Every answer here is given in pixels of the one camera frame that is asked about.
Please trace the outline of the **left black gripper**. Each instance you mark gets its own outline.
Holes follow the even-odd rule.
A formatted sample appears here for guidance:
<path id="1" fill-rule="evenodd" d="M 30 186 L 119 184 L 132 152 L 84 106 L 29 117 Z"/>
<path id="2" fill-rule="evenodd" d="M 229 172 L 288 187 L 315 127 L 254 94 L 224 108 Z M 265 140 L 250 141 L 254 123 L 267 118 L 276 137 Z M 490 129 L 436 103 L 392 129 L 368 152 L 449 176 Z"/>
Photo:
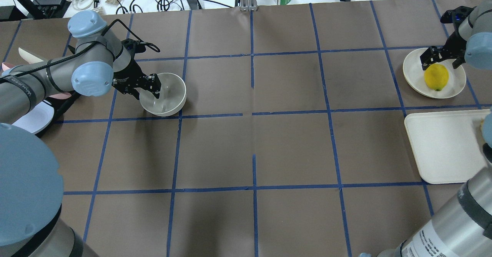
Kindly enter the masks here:
<path id="1" fill-rule="evenodd" d="M 140 92 L 137 91 L 137 88 L 151 92 L 156 99 L 160 98 L 161 81 L 159 76 L 156 73 L 145 75 L 133 59 L 124 69 L 114 73 L 112 86 L 121 94 L 130 94 L 137 100 L 140 99 Z"/>

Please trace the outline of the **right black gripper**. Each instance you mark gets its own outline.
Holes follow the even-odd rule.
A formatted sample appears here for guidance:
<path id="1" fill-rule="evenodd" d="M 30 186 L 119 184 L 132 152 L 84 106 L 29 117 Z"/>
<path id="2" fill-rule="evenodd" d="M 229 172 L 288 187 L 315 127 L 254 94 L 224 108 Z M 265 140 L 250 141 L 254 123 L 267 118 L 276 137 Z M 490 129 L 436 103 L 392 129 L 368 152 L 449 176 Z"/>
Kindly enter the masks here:
<path id="1" fill-rule="evenodd" d="M 432 64 L 445 60 L 454 59 L 452 66 L 458 68 L 465 63 L 466 40 L 455 31 L 450 35 L 443 47 L 431 46 L 420 55 L 421 68 L 423 71 L 429 69 Z"/>

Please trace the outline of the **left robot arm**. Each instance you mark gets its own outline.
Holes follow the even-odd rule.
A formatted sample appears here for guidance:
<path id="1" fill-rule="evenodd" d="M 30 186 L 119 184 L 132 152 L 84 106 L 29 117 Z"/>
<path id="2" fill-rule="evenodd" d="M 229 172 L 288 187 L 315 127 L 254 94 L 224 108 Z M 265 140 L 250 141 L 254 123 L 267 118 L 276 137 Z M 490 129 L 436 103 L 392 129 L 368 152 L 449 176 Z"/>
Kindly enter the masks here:
<path id="1" fill-rule="evenodd" d="M 139 99 L 138 88 L 159 98 L 156 74 L 145 75 L 135 53 L 153 44 L 120 41 L 112 25 L 93 10 L 69 19 L 77 38 L 70 57 L 8 69 L 1 77 L 1 256 L 96 257 L 96 252 L 61 219 L 63 178 L 53 152 L 37 136 L 14 122 L 44 99 L 77 92 L 87 97 L 112 87 Z"/>

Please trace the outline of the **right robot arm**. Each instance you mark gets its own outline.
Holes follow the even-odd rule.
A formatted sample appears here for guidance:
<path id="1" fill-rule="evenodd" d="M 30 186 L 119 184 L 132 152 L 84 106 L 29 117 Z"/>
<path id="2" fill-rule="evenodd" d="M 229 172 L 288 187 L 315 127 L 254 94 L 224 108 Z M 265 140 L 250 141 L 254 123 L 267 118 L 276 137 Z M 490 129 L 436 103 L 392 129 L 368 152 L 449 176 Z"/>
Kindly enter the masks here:
<path id="1" fill-rule="evenodd" d="M 491 0 L 447 10 L 441 23 L 454 32 L 438 48 L 409 53 L 408 85 L 430 98 L 451 98 L 464 88 L 462 64 L 490 70 Z M 404 119 L 421 177 L 432 184 L 466 180 L 432 218 L 380 257 L 490 257 L 492 254 L 491 114 L 485 110 L 414 113 Z"/>

